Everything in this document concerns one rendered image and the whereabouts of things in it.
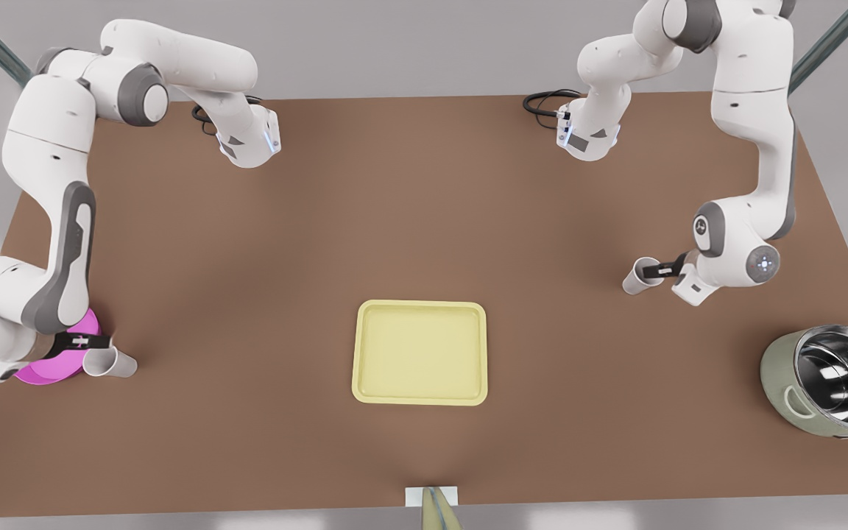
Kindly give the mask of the yellow rectangular tray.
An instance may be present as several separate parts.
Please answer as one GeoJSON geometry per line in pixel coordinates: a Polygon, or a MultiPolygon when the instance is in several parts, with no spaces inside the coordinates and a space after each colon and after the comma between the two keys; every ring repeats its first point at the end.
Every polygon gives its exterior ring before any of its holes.
{"type": "Polygon", "coordinates": [[[361,403],[478,406],[486,313],[471,302],[367,300],[358,308],[351,392],[361,403]]]}

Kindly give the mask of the green pot with steel interior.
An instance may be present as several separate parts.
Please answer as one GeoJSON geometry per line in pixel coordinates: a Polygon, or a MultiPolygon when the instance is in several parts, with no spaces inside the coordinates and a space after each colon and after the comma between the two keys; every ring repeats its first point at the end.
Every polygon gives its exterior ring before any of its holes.
{"type": "Polygon", "coordinates": [[[848,326],[821,325],[775,339],[760,360],[760,381],[791,425],[848,439],[848,326]]]}

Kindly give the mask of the white cup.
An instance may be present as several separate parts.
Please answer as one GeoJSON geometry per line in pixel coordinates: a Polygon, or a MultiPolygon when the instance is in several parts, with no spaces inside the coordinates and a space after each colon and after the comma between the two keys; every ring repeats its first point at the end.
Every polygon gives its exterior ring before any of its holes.
{"type": "Polygon", "coordinates": [[[82,369],[92,377],[131,377],[138,362],[116,347],[92,348],[82,359],[82,369]]]}
{"type": "Polygon", "coordinates": [[[626,294],[629,295],[637,295],[640,294],[647,289],[653,288],[653,286],[663,285],[664,279],[645,279],[643,278],[643,267],[647,265],[653,265],[657,263],[662,263],[657,261],[656,258],[651,258],[651,256],[643,256],[642,258],[637,259],[632,269],[630,269],[629,274],[623,279],[622,288],[626,294]]]}

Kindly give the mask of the pink round plate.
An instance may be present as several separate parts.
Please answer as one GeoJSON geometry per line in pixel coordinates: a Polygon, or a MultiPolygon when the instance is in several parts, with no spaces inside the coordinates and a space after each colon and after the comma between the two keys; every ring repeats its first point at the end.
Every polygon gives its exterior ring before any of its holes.
{"type": "MultiPolygon", "coordinates": [[[[101,328],[97,316],[92,308],[80,322],[68,329],[71,334],[94,334],[101,335],[101,328]]],[[[47,385],[77,375],[83,370],[83,359],[88,350],[70,349],[58,353],[51,358],[34,361],[16,373],[15,378],[21,382],[31,385],[47,385]]]]}

